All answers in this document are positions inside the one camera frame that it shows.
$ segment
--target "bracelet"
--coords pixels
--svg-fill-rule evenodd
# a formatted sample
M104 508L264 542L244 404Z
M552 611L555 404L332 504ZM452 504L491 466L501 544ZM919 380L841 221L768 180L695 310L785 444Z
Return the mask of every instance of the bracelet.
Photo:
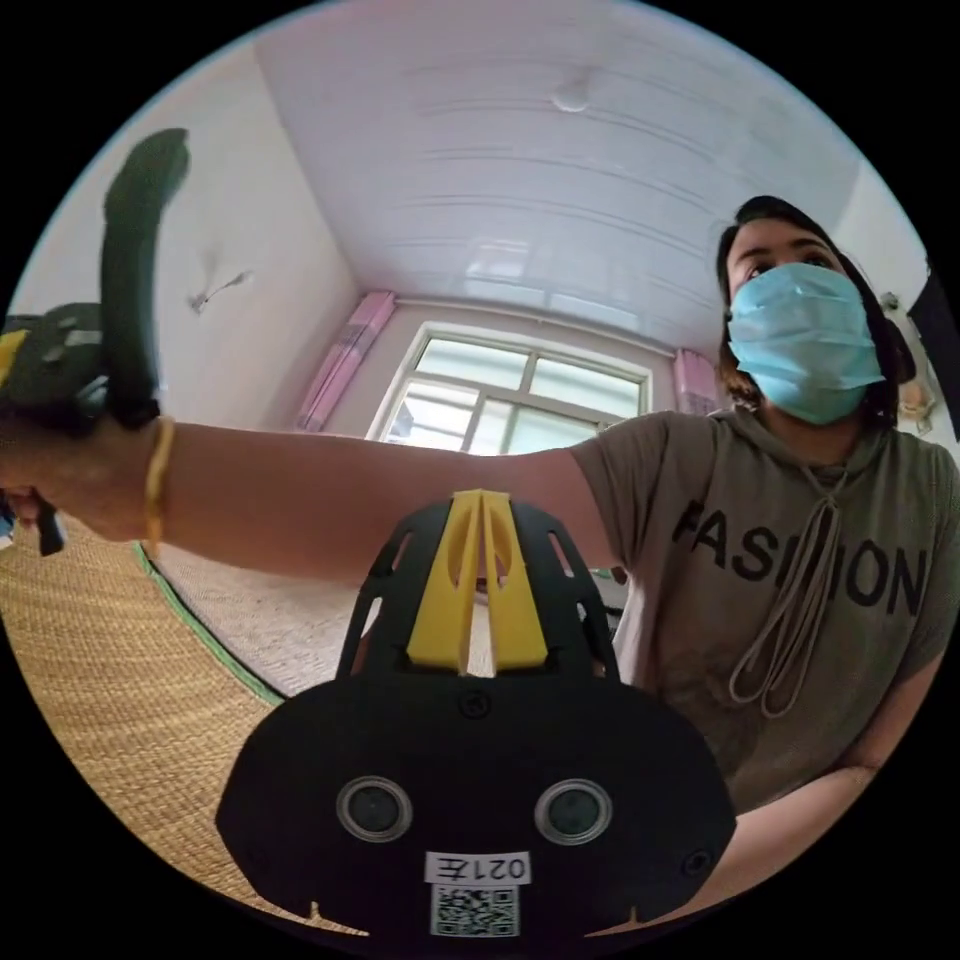
M170 451L173 447L173 434L176 421L172 417L160 417L158 421L157 442L147 467L147 483L144 491L144 503L147 521L147 556L157 558L157 548L163 539L163 492L170 463Z

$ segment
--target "floor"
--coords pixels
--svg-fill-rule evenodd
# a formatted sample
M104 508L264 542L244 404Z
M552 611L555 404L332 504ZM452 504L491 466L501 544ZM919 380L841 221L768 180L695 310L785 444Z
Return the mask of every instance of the floor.
M356 591L238 570L164 547L158 567L210 632L286 696L333 678ZM486 604L475 607L469 671L492 674Z
M233 762L272 708L177 616L131 545L73 522L67 535L54 557L41 558L36 535L20 531L0 554L10 646L54 736L167 863L291 919L254 893L214 828ZM310 925L344 929L319 917Z

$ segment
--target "face mask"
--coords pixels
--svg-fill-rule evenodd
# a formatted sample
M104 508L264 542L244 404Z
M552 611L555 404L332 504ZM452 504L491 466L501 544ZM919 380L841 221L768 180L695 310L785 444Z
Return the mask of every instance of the face mask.
M883 380L860 292L842 273L807 263L775 267L737 291L730 314L740 369L801 420L840 420Z

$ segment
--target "white wall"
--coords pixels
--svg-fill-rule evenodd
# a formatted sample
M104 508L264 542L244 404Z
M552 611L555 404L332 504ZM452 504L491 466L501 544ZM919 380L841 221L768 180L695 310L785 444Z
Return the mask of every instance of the white wall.
M441 330L500 334L531 345L552 342L564 350L639 367L652 375L651 409L676 408L672 361L634 344L490 310L401 305L370 348L349 389L334 409L327 423L330 433L360 437L370 433L390 399L394 384L402 375L404 361L426 324Z
M909 308L927 280L926 249L903 208L874 168L863 161L847 210L834 234L837 245L862 267L874 292L890 292ZM923 439L946 447L960 463L960 444L943 403L943 395L927 362L916 331L901 311L892 319L903 331L917 361L917 369L928 373L936 398L930 416L931 430ZM916 425L904 421L901 430L916 432Z
M168 126L189 130L192 167L157 256L165 408L180 419L289 427L359 293L250 44L179 81L108 145L51 221L14 308L99 300L104 194L131 146ZM252 283L223 291L199 317L189 309L188 297L243 270L255 271Z

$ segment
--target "hand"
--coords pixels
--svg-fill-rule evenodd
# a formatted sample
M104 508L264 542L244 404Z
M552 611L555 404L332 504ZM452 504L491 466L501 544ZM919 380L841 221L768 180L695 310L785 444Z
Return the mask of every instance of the hand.
M104 419L90 436L72 439L6 420L0 422L0 490L25 527L39 513L36 491L107 540L136 540L144 535L152 449L152 426L134 432Z

